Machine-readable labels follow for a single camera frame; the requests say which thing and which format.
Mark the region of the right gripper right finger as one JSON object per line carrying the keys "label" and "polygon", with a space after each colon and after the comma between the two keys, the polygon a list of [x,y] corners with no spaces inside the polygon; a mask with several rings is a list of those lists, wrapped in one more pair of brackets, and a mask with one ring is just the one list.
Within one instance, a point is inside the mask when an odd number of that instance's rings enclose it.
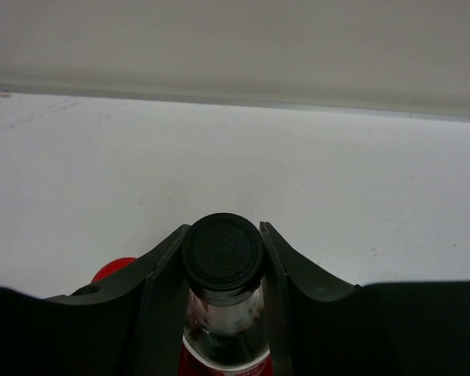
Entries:
{"label": "right gripper right finger", "polygon": [[296,251],[270,222],[259,231],[265,246],[263,292],[266,330],[275,375],[344,372],[352,350],[343,343],[337,302],[360,287]]}

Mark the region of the tall red label sauce bottle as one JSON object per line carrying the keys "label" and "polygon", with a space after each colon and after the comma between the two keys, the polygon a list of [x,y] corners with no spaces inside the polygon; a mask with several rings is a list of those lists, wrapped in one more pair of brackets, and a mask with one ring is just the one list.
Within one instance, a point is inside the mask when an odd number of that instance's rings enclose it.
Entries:
{"label": "tall red label sauce bottle", "polygon": [[190,291],[179,374],[270,374],[257,228],[239,215],[207,215],[188,229],[181,253]]}

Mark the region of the red lid jar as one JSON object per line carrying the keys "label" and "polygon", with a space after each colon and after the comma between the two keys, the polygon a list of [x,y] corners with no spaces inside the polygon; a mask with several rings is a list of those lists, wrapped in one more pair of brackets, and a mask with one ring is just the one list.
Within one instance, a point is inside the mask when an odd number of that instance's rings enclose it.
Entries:
{"label": "red lid jar", "polygon": [[117,272],[120,269],[125,268],[127,265],[134,262],[136,258],[134,257],[124,257],[115,259],[109,263],[107,263],[103,268],[101,268],[96,275],[92,278],[91,282],[95,283],[98,282],[111,274]]}

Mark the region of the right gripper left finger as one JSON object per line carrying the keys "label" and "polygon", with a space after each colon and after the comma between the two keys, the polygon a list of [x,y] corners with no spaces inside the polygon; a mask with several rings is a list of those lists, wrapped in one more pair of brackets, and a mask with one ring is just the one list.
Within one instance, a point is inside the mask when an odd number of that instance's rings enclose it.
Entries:
{"label": "right gripper left finger", "polygon": [[183,224],[151,251],[71,295],[50,298],[67,318],[56,355],[76,375],[176,375],[188,286]]}

